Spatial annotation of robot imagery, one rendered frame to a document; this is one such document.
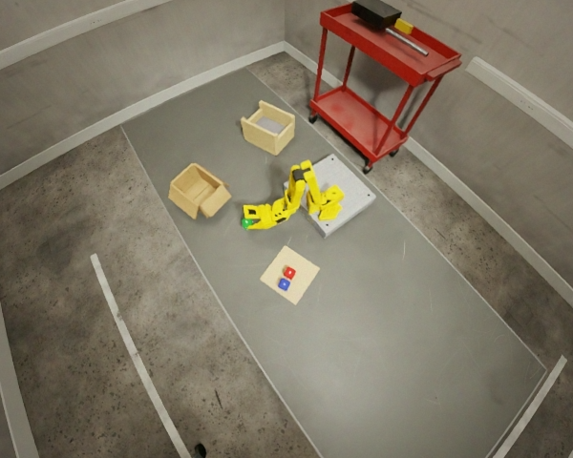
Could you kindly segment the blue die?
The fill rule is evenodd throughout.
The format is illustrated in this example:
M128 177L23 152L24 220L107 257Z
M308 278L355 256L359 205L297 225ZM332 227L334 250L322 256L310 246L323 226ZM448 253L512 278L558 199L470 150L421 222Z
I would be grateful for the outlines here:
M278 287L284 291L287 291L287 289L289 288L290 285L290 281L287 281L285 279L281 279Z

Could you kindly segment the beige flat mat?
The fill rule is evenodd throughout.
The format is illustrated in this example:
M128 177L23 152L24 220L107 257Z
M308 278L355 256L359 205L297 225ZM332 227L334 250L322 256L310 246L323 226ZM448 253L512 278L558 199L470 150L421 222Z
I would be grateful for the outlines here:
M288 267L296 270L292 281L284 277L284 273ZM260 280L296 305L318 271L319 268L317 266L287 246L284 246L261 276ZM290 286L287 291L278 288L281 279L290 281Z

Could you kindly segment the red die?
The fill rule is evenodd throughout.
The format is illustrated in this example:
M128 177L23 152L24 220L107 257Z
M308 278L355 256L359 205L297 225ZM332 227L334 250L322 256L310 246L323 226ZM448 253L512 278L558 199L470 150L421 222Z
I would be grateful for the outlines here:
M296 274L296 270L292 269L291 267L288 267L286 269L286 272L284 273L284 277L286 277L292 281L295 274Z

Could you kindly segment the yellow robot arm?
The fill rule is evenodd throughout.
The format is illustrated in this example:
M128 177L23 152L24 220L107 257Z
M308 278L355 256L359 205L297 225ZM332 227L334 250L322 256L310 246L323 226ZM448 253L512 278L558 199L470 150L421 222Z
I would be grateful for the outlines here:
M288 189L285 190L285 197L276 200L272 206L271 217L273 222L281 223L287 220L291 214L296 212L296 209L299 208L306 183L309 188L306 195L308 213L313 214L316 211L323 210L318 218L320 221L336 219L338 212L342 210L339 201L343 194L335 185L320 194L311 163L307 160L301 163L301 168L298 165L291 167L289 185Z

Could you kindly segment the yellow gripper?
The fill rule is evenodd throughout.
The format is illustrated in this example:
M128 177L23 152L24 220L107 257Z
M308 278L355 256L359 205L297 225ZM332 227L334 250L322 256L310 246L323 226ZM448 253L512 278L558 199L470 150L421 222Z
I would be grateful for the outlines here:
M259 207L244 205L245 219L258 219L259 217L261 218L260 222L248 226L247 229L267 229L276 225L276 223L272 220L271 212L272 206L268 204L260 205Z

